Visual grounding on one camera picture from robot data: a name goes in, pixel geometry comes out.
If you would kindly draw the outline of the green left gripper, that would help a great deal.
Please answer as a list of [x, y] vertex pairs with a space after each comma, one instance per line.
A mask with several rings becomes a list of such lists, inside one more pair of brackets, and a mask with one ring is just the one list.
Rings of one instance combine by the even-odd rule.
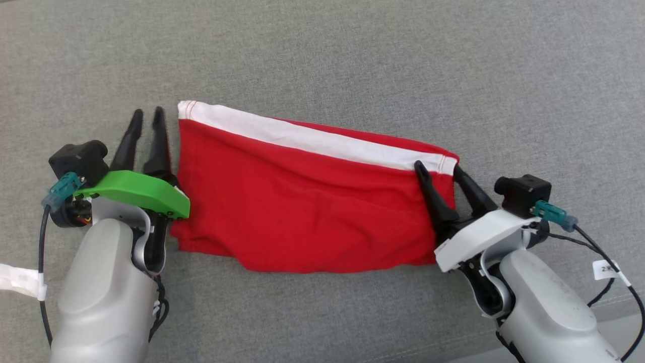
[[143, 117], [141, 109], [134, 111], [111, 161], [110, 172], [96, 186], [89, 186], [76, 173], [69, 172], [50, 189], [50, 217], [55, 225], [61, 228], [89, 225], [94, 220], [91, 203], [97, 198], [140, 207], [172, 220], [189, 217], [189, 198], [178, 187], [161, 179], [174, 178], [166, 115], [161, 106], [154, 111], [154, 135], [143, 166], [144, 174], [132, 171]]

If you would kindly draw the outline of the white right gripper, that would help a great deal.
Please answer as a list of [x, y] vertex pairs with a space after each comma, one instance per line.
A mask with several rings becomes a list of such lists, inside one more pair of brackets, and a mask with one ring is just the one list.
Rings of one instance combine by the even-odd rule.
[[[449, 230], [459, 220], [458, 212], [450, 208], [437, 192], [422, 161], [415, 161], [413, 166], [433, 229]], [[471, 216], [478, 219], [436, 248], [436, 262], [443, 273], [458, 269], [472, 258], [482, 264], [501, 260], [513, 251], [527, 250], [537, 244], [538, 231], [550, 232], [550, 223], [542, 218], [524, 219], [498, 209], [498, 205], [460, 165], [455, 166], [454, 181], [466, 196], [472, 209]]]

